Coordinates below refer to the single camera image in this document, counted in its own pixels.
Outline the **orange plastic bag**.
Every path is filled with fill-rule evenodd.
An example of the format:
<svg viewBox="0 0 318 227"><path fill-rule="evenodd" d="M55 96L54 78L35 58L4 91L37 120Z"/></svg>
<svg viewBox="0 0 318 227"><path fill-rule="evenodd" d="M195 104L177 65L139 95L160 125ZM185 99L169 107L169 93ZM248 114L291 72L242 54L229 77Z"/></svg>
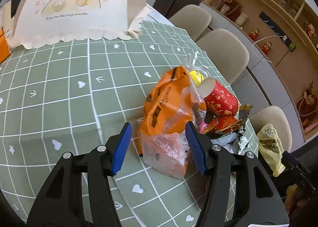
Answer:
<svg viewBox="0 0 318 227"><path fill-rule="evenodd" d="M147 95L143 106L143 120L138 130L138 154L143 156L141 135L181 133L192 120L191 81L188 71L175 67L164 73Z"/></svg>

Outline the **red paper cup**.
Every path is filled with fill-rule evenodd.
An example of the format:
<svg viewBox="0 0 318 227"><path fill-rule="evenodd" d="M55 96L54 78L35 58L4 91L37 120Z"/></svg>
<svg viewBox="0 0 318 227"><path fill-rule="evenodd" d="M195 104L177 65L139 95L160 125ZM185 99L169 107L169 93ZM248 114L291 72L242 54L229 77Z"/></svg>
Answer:
<svg viewBox="0 0 318 227"><path fill-rule="evenodd" d="M204 99L207 109L216 116L234 117L237 114L237 98L213 77L204 79L198 87L198 92Z"/></svg>

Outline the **green grid tablecloth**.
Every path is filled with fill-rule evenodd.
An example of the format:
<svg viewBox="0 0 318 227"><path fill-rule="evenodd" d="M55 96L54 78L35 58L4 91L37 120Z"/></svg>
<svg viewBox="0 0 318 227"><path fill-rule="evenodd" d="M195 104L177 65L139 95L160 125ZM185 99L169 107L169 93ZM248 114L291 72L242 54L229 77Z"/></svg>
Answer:
<svg viewBox="0 0 318 227"><path fill-rule="evenodd" d="M194 226L206 178L190 165L164 175L138 156L146 96L163 74L196 54L195 65L229 82L187 32L143 22L137 40L73 40L16 48L1 64L1 191L26 221L40 188L65 152L85 154L132 125L121 170L110 178L123 226Z"/></svg>

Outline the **dark red drawstring pouch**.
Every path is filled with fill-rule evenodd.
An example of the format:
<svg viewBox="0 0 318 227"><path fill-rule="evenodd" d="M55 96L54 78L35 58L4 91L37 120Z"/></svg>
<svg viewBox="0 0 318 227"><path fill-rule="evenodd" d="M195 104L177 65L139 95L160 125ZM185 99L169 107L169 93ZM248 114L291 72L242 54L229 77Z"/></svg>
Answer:
<svg viewBox="0 0 318 227"><path fill-rule="evenodd" d="M317 114L317 97L313 93L313 83L310 83L302 97L297 101L297 110L303 128L308 127Z"/></svg>

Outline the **red figurine left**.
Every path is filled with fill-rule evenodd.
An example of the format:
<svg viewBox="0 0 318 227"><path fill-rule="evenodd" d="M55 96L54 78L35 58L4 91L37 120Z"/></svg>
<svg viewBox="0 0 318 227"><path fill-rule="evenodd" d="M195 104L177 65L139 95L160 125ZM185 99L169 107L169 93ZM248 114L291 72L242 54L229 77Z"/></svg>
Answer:
<svg viewBox="0 0 318 227"><path fill-rule="evenodd" d="M252 41L257 41L257 38L260 36L260 30L255 28L254 30L252 30L249 34L248 37L252 40Z"/></svg>

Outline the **black power strip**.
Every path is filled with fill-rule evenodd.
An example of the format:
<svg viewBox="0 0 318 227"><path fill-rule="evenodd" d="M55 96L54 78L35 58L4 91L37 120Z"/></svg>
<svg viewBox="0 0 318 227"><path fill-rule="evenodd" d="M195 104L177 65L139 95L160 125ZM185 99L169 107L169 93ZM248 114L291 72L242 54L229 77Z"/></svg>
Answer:
<svg viewBox="0 0 318 227"><path fill-rule="evenodd" d="M293 52L296 49L294 42L288 37L288 35L264 12L259 14L259 18L269 26L274 33L279 36L282 42L288 47L290 52Z"/></svg>

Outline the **clear bag yellow toy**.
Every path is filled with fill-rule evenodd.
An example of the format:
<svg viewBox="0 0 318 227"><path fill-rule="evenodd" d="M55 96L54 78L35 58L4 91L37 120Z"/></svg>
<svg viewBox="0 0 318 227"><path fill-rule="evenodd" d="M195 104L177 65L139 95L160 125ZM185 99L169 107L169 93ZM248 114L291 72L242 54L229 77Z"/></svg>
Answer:
<svg viewBox="0 0 318 227"><path fill-rule="evenodd" d="M200 86L203 80L208 77L208 67L206 65L196 65L198 54L198 51L189 53L183 62L184 67L188 70L189 75L196 86Z"/></svg>

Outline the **white green milk pouch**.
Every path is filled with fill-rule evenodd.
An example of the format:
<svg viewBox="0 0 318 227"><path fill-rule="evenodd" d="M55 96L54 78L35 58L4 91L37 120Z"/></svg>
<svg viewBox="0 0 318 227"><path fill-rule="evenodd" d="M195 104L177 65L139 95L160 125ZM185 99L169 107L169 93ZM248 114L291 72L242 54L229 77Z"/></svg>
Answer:
<svg viewBox="0 0 318 227"><path fill-rule="evenodd" d="M226 134L217 139L211 139L212 144L220 145L232 154L244 155L244 150L248 144L244 130Z"/></svg>

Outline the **far beige chair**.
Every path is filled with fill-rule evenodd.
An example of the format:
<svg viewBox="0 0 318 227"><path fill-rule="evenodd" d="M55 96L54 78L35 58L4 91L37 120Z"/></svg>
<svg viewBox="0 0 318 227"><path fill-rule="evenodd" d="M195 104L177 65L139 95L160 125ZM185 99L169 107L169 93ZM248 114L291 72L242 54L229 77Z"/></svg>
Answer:
<svg viewBox="0 0 318 227"><path fill-rule="evenodd" d="M197 5L187 5L175 13L169 21L176 27L187 31L196 42L211 22L211 15Z"/></svg>

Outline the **white cup on shelf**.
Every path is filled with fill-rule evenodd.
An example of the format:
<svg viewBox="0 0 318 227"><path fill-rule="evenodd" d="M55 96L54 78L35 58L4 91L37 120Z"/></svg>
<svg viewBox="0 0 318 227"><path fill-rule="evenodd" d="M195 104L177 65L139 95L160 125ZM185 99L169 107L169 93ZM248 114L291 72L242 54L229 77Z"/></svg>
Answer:
<svg viewBox="0 0 318 227"><path fill-rule="evenodd" d="M248 20L248 16L244 13L241 13L235 20L235 24L239 27L242 27L247 20Z"/></svg>

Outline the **red gold snack bag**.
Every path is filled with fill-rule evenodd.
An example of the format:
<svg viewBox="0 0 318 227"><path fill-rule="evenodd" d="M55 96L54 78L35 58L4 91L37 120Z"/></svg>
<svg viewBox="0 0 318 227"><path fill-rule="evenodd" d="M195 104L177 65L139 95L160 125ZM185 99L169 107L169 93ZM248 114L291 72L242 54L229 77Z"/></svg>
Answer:
<svg viewBox="0 0 318 227"><path fill-rule="evenodd" d="M241 105L238 118L235 116L213 117L209 123L201 123L199 133L224 136L237 130L243 130L252 108L253 106L249 104Z"/></svg>

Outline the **middle beige chair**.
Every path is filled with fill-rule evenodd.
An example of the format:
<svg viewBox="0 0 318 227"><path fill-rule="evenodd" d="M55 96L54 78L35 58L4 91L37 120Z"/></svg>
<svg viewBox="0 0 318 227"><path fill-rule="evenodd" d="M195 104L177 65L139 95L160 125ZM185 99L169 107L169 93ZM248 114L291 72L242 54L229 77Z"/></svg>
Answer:
<svg viewBox="0 0 318 227"><path fill-rule="evenodd" d="M229 84L232 84L247 67L250 53L233 33L216 29L196 41Z"/></svg>

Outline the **orange box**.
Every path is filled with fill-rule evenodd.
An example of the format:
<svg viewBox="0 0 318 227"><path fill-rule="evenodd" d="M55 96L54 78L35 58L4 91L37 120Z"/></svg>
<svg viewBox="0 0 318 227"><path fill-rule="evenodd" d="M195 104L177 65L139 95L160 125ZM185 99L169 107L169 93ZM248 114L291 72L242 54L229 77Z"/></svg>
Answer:
<svg viewBox="0 0 318 227"><path fill-rule="evenodd" d="M4 29L0 29L0 63L4 62L11 55L7 36Z"/></svg>

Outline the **wooden wall shelf cabinet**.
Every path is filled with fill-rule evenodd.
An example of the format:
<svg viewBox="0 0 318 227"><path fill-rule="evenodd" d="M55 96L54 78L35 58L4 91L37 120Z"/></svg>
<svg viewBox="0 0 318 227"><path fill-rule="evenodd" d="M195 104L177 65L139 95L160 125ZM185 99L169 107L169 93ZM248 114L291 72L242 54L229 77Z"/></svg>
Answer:
<svg viewBox="0 0 318 227"><path fill-rule="evenodd" d="M212 29L226 29L245 45L250 53L247 67L233 82L239 100L253 106L257 113L275 105L285 113L292 132L292 146L299 147L308 139L297 110L297 101L313 83L317 93L317 15L306 0L201 0L201 7L211 16ZM260 18L266 13L294 42L293 52ZM244 13L248 20L239 27L237 17ZM248 34L260 30L257 41ZM269 41L272 49L265 55L260 47Z"/></svg>

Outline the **red figurine right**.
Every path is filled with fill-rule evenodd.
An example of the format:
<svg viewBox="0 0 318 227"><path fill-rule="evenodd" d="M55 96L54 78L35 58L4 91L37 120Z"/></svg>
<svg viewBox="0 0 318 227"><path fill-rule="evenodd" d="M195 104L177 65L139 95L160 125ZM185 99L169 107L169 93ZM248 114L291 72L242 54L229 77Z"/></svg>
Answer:
<svg viewBox="0 0 318 227"><path fill-rule="evenodd" d="M269 41L266 41L266 43L260 47L260 49L265 55L267 55L272 48L272 43Z"/></svg>

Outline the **near beige chair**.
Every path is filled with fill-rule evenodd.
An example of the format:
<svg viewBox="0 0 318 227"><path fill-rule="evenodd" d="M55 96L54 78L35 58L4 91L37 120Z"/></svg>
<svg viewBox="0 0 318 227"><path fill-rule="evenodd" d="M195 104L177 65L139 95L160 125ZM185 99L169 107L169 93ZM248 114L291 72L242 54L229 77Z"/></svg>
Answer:
<svg viewBox="0 0 318 227"><path fill-rule="evenodd" d="M278 106L268 106L249 117L249 120L255 133L258 133L266 124L272 124L281 140L283 149L287 152L291 151L293 142L292 132L287 117L281 108Z"/></svg>

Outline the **beige chair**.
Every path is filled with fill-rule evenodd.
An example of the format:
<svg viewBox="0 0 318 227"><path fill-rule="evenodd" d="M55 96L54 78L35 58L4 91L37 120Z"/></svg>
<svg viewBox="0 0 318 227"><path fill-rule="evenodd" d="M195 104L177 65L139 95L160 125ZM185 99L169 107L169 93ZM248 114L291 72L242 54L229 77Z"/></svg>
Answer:
<svg viewBox="0 0 318 227"><path fill-rule="evenodd" d="M281 140L283 149L287 152L291 151L293 142L292 132L287 117L281 108L278 106L268 106L249 117L249 120L255 133L258 133L266 124L272 124Z"/></svg>
<svg viewBox="0 0 318 227"><path fill-rule="evenodd" d="M247 67L250 53L233 33L216 29L196 41L229 84L232 84Z"/></svg>
<svg viewBox="0 0 318 227"><path fill-rule="evenodd" d="M175 13L169 21L176 27L187 31L196 42L211 22L211 15L197 5L187 5Z"/></svg>

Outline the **red figurine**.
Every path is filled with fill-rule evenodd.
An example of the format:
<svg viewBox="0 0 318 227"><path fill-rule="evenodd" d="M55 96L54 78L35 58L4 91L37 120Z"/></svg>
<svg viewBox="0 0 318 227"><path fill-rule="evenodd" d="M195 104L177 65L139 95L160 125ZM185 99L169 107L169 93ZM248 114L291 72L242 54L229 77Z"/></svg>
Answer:
<svg viewBox="0 0 318 227"><path fill-rule="evenodd" d="M272 48L272 43L269 41L266 41L266 43L260 47L260 49L265 55L267 55Z"/></svg>
<svg viewBox="0 0 318 227"><path fill-rule="evenodd" d="M249 34L248 37L252 40L252 41L257 41L257 38L260 36L260 30L255 28L254 30L252 30Z"/></svg>

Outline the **pale green trash bag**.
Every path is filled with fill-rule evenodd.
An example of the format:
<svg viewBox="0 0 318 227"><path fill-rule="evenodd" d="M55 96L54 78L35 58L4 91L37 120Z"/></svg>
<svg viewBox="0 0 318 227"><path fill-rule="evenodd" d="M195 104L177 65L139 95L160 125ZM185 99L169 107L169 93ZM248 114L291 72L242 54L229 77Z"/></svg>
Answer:
<svg viewBox="0 0 318 227"><path fill-rule="evenodd" d="M276 129L267 123L257 133L257 138L260 154L272 170L273 176L278 177L285 170L285 166L281 162L284 149Z"/></svg>

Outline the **white cartoon food cover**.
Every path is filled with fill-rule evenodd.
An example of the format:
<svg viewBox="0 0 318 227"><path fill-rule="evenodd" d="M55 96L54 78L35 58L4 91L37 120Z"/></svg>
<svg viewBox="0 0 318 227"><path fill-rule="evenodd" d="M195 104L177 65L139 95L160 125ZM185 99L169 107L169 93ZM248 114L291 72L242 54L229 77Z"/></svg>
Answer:
<svg viewBox="0 0 318 227"><path fill-rule="evenodd" d="M72 40L137 39L151 11L146 0L21 0L7 42L33 49Z"/></svg>

